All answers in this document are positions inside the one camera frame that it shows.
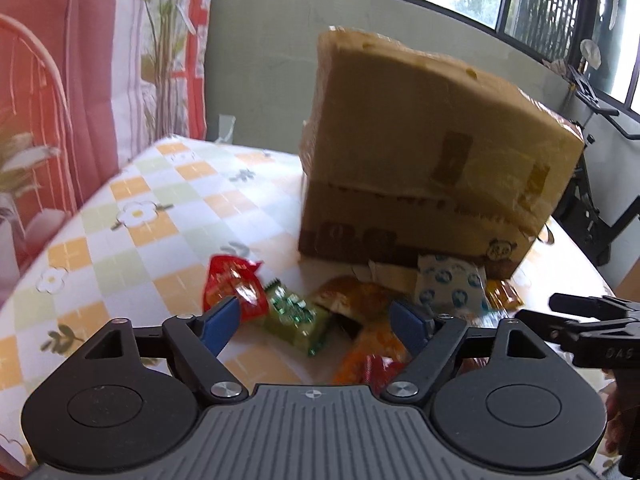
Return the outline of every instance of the orange candy wrapper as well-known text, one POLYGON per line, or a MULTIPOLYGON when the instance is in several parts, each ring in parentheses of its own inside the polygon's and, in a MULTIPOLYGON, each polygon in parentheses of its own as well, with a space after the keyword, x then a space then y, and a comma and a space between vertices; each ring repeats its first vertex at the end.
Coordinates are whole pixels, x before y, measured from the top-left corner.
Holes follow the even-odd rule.
POLYGON ((368 355, 384 356, 396 363, 406 361, 408 353, 391 330, 388 319, 369 323, 360 331, 333 376, 332 384, 360 384, 368 355))
POLYGON ((513 311, 518 310, 523 305, 518 293, 509 282, 487 280, 484 293, 494 310, 503 308, 507 311, 513 311))
POLYGON ((326 282, 308 299, 366 325, 384 314, 389 303, 400 296, 401 293, 377 283, 361 282, 354 276, 339 276, 326 282))
POLYGON ((368 384, 371 391, 379 395, 403 368, 404 363, 397 363, 391 357, 368 355, 364 363, 362 384, 368 384))
POLYGON ((202 311, 206 312, 227 296, 235 296, 240 300, 241 322, 267 314, 267 296, 255 275, 261 265, 262 262, 254 263, 228 254, 212 256, 204 286, 202 311))

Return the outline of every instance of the ribbed plastic surface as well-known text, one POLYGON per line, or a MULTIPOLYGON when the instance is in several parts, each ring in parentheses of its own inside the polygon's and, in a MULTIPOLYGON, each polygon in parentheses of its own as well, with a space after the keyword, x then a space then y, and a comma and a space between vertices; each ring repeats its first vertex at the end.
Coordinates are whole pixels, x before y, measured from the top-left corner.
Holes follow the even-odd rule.
MULTIPOLYGON (((43 466, 30 480, 87 478, 43 466)), ((191 438, 110 480, 506 480, 466 463, 433 436, 420 412, 376 400, 367 386, 260 386, 211 408, 191 438)), ((549 480, 596 479, 586 466, 549 480)))

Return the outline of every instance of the circular pad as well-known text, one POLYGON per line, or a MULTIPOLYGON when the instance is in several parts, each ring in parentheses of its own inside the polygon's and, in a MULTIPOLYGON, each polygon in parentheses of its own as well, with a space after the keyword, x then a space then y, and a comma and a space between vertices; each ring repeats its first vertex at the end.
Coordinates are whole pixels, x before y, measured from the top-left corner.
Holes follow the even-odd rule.
POLYGON ((22 427, 37 460, 103 474, 152 462, 191 431, 198 406, 187 386, 142 364, 116 373, 109 361, 72 379, 53 374, 27 400, 22 427))
POLYGON ((554 394, 529 384, 513 384, 492 391, 486 398, 486 406, 495 418, 518 428, 544 426, 562 409, 560 399, 554 394))
POLYGON ((129 422, 142 409, 142 397, 124 386, 94 386, 78 393, 67 407, 71 418, 91 428, 129 422))
POLYGON ((589 460, 602 437, 602 401, 553 358, 497 359, 446 383, 431 420, 463 456, 501 470, 549 471, 589 460))

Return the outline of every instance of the table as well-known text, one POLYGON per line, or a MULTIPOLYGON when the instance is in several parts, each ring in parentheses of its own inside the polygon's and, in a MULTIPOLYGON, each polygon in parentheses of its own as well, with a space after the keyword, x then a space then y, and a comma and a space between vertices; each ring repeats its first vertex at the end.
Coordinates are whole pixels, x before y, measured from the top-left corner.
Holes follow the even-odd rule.
MULTIPOLYGON (((23 463, 27 396, 84 340, 114 317, 134 326, 199 314, 214 253, 263 260, 263 283, 280 278, 308 294, 365 267, 301 258, 302 168, 296 156, 175 137, 149 148, 103 186, 51 241, 0 308, 0 446, 23 463)), ((548 310, 553 292, 612 294, 552 219, 554 243, 537 241, 513 277, 528 308, 548 310)), ((307 358, 250 324, 220 359, 249 390, 255 383, 322 383, 349 341, 332 333, 307 358)), ((163 362, 145 364, 166 370, 163 362)), ((583 371, 600 389, 599 371, 583 371)))

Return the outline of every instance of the green candy wrapper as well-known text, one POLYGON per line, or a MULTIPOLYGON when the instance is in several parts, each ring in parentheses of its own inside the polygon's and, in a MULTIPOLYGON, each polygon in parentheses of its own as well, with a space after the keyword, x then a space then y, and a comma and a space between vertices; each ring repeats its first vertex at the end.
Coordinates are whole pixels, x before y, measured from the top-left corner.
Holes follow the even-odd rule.
POLYGON ((271 282, 264 291, 269 301, 264 328, 307 355, 316 355, 333 314, 316 304, 307 303, 280 280, 271 282))

